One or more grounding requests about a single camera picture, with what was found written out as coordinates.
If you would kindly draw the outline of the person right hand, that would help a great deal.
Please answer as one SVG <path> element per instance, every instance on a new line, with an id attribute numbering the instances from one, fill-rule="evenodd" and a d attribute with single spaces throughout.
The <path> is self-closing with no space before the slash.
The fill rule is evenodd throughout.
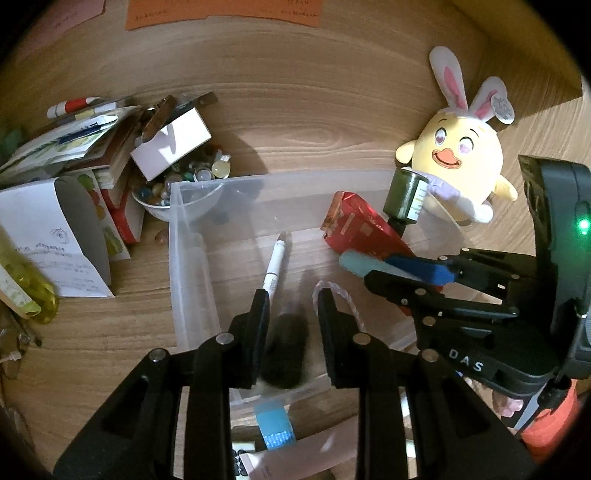
<path id="1" fill-rule="evenodd" d="M 502 393 L 492 393 L 493 409 L 504 418 L 511 418 L 516 412 L 520 412 L 524 406 L 522 399 L 514 399 Z"/>

